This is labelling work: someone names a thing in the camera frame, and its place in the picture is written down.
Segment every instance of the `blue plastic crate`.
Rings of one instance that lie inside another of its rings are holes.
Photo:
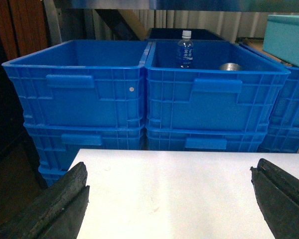
[[[224,40],[222,37],[209,30],[188,28],[150,28],[146,36],[146,40],[180,40],[182,38],[183,30],[191,31],[192,40]]]
[[[299,127],[299,67],[285,66],[252,47],[244,44],[241,44],[241,46],[265,59],[284,66],[291,72],[278,94],[269,121],[270,124],[274,125]]]
[[[149,126],[266,132],[289,71],[226,41],[194,42],[193,67],[176,67],[177,42],[153,42],[148,69]],[[224,63],[243,71],[221,71]]]
[[[161,130],[147,126],[149,150],[256,152],[266,133]]]
[[[48,187],[58,181],[67,171],[60,171],[57,169],[47,169],[42,165],[39,166],[39,173],[41,173],[43,179],[46,181]]]
[[[297,153],[299,128],[269,125],[268,134],[259,146],[259,152]]]
[[[140,127],[151,43],[73,40],[3,63],[25,123]]]
[[[134,149],[144,148],[144,127],[110,129],[93,127],[36,126],[24,124],[47,169],[66,171],[80,148]]]
[[[263,50],[299,66],[299,16],[269,15]]]

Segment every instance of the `dark floor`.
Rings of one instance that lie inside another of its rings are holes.
[[[23,145],[0,162],[0,225],[29,205],[41,193]]]

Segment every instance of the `table surface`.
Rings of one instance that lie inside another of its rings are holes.
[[[274,239],[251,183],[260,158],[299,179],[299,154],[81,149],[78,239]]]

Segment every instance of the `corrugated wall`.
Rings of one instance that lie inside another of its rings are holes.
[[[224,12],[134,10],[146,30],[151,27],[208,29],[235,42],[237,37],[264,37],[269,14],[277,12]],[[299,13],[282,13],[299,15]]]

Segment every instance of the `wooden panel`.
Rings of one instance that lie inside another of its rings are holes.
[[[20,55],[24,56],[47,47],[42,1],[10,0]]]
[[[18,57],[7,0],[0,0],[0,38],[8,60]]]

